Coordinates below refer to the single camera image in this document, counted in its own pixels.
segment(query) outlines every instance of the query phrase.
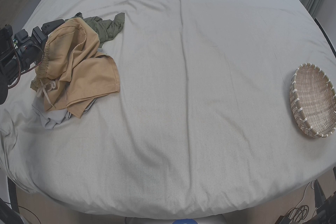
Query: drawstring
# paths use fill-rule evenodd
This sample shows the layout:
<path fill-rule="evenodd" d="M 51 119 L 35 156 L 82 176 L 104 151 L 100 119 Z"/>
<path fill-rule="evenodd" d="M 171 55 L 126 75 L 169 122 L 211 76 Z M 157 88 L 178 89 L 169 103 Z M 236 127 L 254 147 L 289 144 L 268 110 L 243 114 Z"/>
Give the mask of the drawstring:
<path fill-rule="evenodd" d="M 47 84 L 44 85 L 42 80 L 40 80 L 40 83 L 41 83 L 41 86 L 37 89 L 36 96 L 41 97 L 42 92 L 43 92 L 45 97 L 47 98 L 48 103 L 51 104 L 53 108 L 55 108 L 54 105 L 51 103 L 47 92 L 49 92 L 51 90 L 54 90 L 56 88 L 56 82 L 54 80 L 52 80 L 52 81 L 49 81 Z M 45 88 L 48 85 L 50 85 L 50 89 L 46 91 Z"/>

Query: blue circle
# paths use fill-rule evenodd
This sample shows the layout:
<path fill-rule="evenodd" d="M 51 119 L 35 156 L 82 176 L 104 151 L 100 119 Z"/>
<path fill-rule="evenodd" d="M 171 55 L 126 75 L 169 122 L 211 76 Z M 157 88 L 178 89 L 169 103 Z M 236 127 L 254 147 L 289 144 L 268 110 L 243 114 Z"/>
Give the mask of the blue circle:
<path fill-rule="evenodd" d="M 173 224 L 197 224 L 194 219 L 177 219 Z"/>

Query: pile of clothes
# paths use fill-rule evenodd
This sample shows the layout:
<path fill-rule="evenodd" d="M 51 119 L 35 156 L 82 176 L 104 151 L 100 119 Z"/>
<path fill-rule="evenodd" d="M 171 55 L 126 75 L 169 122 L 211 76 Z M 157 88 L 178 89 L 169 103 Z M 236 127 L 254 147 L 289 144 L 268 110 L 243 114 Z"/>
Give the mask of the pile of clothes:
<path fill-rule="evenodd" d="M 113 21 L 83 19 L 77 13 L 50 34 L 30 86 L 37 92 L 33 110 L 45 128 L 71 115 L 80 118 L 96 98 L 120 91 L 117 66 L 100 48 L 123 29 L 124 21 L 124 13 Z"/>

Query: black baseboard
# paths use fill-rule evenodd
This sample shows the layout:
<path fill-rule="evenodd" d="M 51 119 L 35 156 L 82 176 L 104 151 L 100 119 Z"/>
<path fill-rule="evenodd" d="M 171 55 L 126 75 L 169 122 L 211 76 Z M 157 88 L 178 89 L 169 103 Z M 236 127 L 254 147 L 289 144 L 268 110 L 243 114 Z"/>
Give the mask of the black baseboard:
<path fill-rule="evenodd" d="M 19 212 L 19 206 L 18 206 L 18 198 L 16 196 L 16 185 L 13 181 L 11 181 L 8 177 L 8 192 L 9 192 L 9 199 L 10 199 L 10 203 L 12 206 L 12 209 L 16 212 L 16 213 L 20 213 Z"/>
<path fill-rule="evenodd" d="M 314 21 L 316 22 L 317 26 L 321 29 L 321 31 L 322 31 L 324 37 L 326 38 L 326 40 L 327 40 L 327 42 L 328 42 L 328 44 L 329 44 L 331 50 L 333 51 L 333 54 L 334 54 L 335 58 L 336 58 L 336 51 L 335 51 L 335 49 L 334 49 L 333 44 L 331 44 L 329 37 L 327 36 L 327 34 L 325 33 L 325 31 L 323 30 L 323 28 L 322 28 L 321 24 L 318 22 L 318 20 L 315 19 Z"/>

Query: mattress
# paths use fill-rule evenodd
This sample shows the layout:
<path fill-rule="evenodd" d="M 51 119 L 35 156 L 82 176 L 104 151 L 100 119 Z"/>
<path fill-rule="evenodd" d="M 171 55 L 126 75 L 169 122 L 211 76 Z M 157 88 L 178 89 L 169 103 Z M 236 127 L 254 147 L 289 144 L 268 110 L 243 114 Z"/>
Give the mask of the mattress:
<path fill-rule="evenodd" d="M 103 45 L 120 93 L 53 130 L 32 110 L 34 71 L 0 106 L 0 166 L 27 192 L 85 213 L 199 218 L 252 207 L 333 167 L 289 103 L 295 69 L 336 59 L 299 0 L 42 0 L 25 25 L 84 17 L 124 29 Z"/>

